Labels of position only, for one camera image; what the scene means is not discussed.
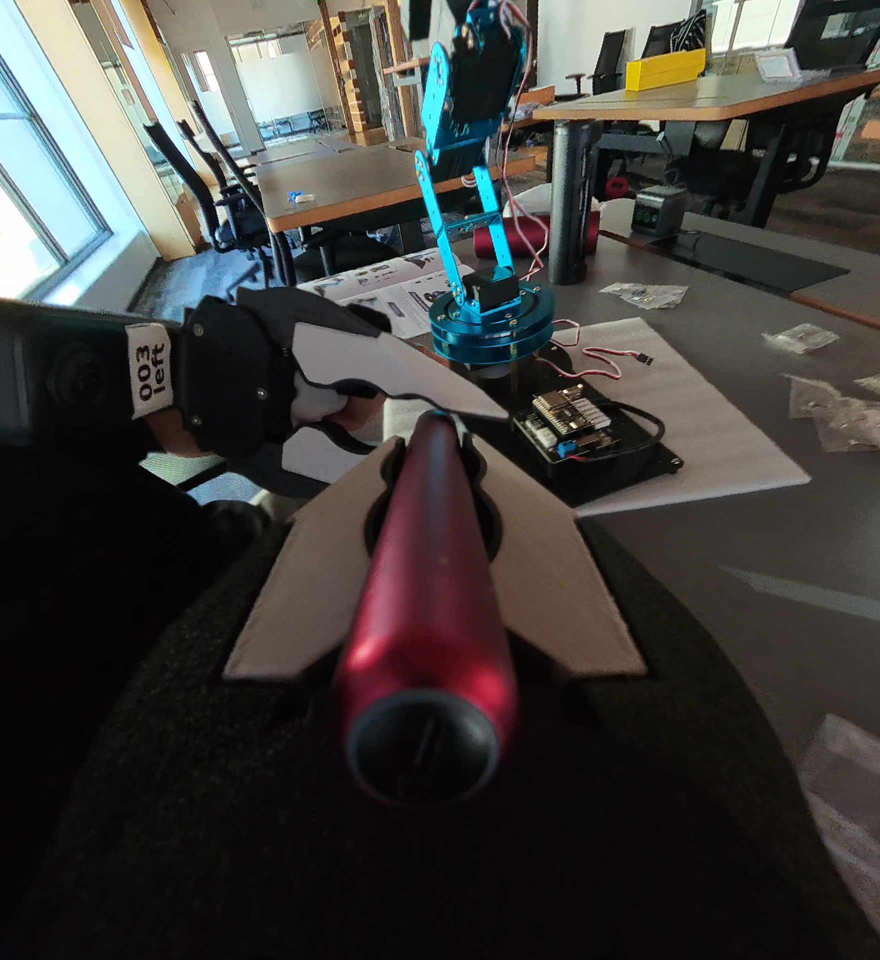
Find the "red electric screwdriver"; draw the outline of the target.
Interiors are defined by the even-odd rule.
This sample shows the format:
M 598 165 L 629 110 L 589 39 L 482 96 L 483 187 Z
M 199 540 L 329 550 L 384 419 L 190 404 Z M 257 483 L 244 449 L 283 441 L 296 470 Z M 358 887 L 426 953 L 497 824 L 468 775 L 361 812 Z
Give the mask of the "red electric screwdriver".
M 333 680 L 343 755 L 390 805 L 436 808 L 493 777 L 518 680 L 453 421 L 423 414 L 402 454 Z

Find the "green circuit board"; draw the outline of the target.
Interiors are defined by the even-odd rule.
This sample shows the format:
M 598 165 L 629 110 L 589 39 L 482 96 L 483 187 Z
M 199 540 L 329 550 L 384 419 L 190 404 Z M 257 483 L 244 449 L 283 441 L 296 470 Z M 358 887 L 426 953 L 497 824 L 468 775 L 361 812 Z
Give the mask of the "green circuit board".
M 534 395 L 512 427 L 546 464 L 585 461 L 620 445 L 606 402 L 588 383 L 571 380 Z

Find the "black desk mat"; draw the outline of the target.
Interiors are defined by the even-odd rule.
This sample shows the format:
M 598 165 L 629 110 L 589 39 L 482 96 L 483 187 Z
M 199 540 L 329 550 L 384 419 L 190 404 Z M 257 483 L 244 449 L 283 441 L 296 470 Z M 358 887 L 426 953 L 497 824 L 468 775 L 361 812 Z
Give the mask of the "black desk mat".
M 844 267 L 701 230 L 681 231 L 647 246 L 692 268 L 782 296 L 850 273 Z

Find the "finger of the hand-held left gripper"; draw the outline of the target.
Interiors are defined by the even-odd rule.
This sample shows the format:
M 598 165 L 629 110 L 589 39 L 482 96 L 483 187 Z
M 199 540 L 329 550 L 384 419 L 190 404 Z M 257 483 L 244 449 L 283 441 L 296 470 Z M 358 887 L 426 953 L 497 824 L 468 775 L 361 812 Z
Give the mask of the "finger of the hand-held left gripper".
M 274 294 L 275 340 L 292 340 L 299 324 L 371 338 L 393 332 L 390 318 L 368 306 L 342 306 L 300 288 L 278 289 Z
M 395 336 L 297 322 L 292 355 L 305 381 L 340 392 L 369 387 L 395 400 L 419 399 L 460 416 L 506 421 L 508 412 L 469 379 Z

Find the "wood-edged office desk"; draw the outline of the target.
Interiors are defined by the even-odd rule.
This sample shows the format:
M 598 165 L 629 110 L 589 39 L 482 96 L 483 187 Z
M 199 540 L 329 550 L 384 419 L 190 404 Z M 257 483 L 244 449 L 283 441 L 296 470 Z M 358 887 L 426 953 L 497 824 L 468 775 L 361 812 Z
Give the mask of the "wood-edged office desk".
M 266 224 L 290 250 L 265 250 L 266 285 L 297 285 L 425 251 L 418 150 L 420 141 L 409 140 L 259 163 Z M 288 191 L 316 199 L 294 205 Z
M 758 74 L 708 76 L 642 92 L 617 90 L 539 109 L 538 119 L 592 121 L 601 126 L 601 151 L 690 155 L 695 126 L 744 120 L 768 129 L 758 174 L 735 221 L 764 228 L 791 158 L 801 157 L 801 135 L 815 131 L 824 147 L 816 174 L 826 173 L 841 114 L 847 104 L 880 86 L 880 67 L 832 73 L 811 82 L 764 83 Z

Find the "yellow storage bin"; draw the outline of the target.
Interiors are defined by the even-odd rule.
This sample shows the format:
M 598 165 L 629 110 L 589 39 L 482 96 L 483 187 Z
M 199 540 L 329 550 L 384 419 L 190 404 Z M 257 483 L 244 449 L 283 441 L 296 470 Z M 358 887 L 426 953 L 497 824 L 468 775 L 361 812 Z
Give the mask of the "yellow storage bin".
M 706 69 L 706 48 L 658 54 L 627 63 L 625 90 L 642 92 L 694 82 Z

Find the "black mesh office chair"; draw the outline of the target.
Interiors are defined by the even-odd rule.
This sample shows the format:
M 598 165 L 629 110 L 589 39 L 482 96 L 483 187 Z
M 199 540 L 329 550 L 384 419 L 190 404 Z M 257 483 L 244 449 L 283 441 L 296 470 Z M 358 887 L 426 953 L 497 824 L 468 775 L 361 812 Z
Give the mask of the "black mesh office chair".
M 805 1 L 784 46 L 803 70 L 859 69 L 880 41 L 880 1 Z

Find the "tall black cylinder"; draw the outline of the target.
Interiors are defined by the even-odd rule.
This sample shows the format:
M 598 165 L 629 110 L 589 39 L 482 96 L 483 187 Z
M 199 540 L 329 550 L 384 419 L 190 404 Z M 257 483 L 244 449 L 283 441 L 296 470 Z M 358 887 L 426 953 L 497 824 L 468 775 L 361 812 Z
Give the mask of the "tall black cylinder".
M 587 273 L 590 211 L 601 126 L 592 121 L 554 125 L 548 279 L 554 286 L 581 282 Z

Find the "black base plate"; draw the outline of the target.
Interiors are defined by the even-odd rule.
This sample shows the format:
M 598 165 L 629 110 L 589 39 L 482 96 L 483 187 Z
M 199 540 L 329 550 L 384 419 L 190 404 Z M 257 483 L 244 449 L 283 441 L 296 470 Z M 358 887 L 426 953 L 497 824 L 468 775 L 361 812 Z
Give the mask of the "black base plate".
M 482 438 L 568 506 L 583 507 L 648 480 L 677 474 L 683 459 L 664 443 L 665 424 L 658 416 L 632 404 L 613 400 L 575 374 L 558 349 L 544 358 L 530 357 L 511 365 L 503 376 L 472 376 L 478 386 L 504 408 L 504 421 L 461 415 L 471 433 Z M 567 459 L 557 464 L 541 460 L 512 427 L 513 417 L 530 404 L 536 394 L 550 391 L 571 380 L 583 380 L 606 399 L 606 411 L 614 421 L 620 445 L 585 461 Z

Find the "dark red cylinder case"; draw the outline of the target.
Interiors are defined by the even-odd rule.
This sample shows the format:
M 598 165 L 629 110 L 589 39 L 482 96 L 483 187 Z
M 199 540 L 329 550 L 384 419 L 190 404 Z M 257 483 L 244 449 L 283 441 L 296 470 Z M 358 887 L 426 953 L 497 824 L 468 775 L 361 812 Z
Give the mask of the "dark red cylinder case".
M 544 258 L 548 256 L 548 229 L 551 218 L 548 213 L 539 214 L 538 217 L 542 220 L 542 224 L 535 217 L 519 217 L 519 224 L 513 223 L 513 219 L 509 217 L 503 219 L 504 234 L 513 258 L 531 258 L 534 253 L 540 253 Z M 601 219 L 601 209 L 590 211 L 585 245 L 587 257 L 595 254 Z M 494 240 L 488 226 L 480 226 L 475 230 L 472 234 L 472 245 L 478 259 L 496 260 Z

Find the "blue toy robot arm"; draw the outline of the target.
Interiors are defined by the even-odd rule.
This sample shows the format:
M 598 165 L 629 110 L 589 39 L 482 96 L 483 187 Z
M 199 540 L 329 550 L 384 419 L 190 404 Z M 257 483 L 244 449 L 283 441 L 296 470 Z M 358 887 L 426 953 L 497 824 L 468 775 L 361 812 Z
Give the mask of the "blue toy robot arm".
M 449 47 L 434 43 L 414 157 L 449 292 L 430 308 L 434 350 L 470 368 L 516 363 L 553 336 L 554 300 L 517 272 L 489 165 L 494 138 L 532 65 L 531 28 L 513 2 L 470 2 Z

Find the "person's dark clothing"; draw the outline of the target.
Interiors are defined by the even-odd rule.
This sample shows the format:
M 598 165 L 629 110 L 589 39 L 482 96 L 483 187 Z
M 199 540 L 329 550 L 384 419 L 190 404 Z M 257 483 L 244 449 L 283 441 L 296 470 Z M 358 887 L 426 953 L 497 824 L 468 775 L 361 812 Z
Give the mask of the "person's dark clothing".
M 148 472 L 149 427 L 0 443 L 0 940 L 130 673 L 261 537 Z

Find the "person's left hand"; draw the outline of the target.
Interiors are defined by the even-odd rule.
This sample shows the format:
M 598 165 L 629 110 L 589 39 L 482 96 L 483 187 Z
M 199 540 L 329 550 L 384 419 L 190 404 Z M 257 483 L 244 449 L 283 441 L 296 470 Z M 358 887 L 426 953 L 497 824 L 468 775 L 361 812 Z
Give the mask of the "person's left hand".
M 348 397 L 348 402 L 338 411 L 323 417 L 323 422 L 337 424 L 353 433 L 361 430 L 382 411 L 385 397 L 381 394 L 373 398 Z M 143 422 L 149 429 L 158 448 L 166 453 L 186 458 L 206 458 L 213 454 L 198 446 L 194 437 L 184 428 L 182 414 L 170 408 L 155 414 L 149 414 Z

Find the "white foam sheet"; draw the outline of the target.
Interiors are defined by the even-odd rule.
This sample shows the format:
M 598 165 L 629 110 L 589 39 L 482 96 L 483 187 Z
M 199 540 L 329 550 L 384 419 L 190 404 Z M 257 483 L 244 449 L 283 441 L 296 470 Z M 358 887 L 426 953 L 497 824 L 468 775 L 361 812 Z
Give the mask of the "white foam sheet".
M 651 354 L 647 371 L 631 364 L 619 381 L 608 380 L 615 400 L 662 416 L 665 444 L 684 466 L 636 486 L 599 496 L 590 481 L 582 517 L 724 498 L 806 485 L 810 476 L 704 378 L 648 322 L 639 317 L 580 328 L 569 355 L 577 370 L 587 367 L 582 350 L 602 347 Z

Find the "small grey charger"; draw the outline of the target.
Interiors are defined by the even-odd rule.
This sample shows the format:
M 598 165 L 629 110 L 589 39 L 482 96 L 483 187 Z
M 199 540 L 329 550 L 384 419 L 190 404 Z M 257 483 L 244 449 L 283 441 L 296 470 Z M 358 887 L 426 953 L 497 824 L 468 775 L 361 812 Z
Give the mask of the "small grey charger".
M 683 227 L 690 194 L 685 186 L 654 185 L 634 199 L 631 233 L 655 238 L 677 234 Z

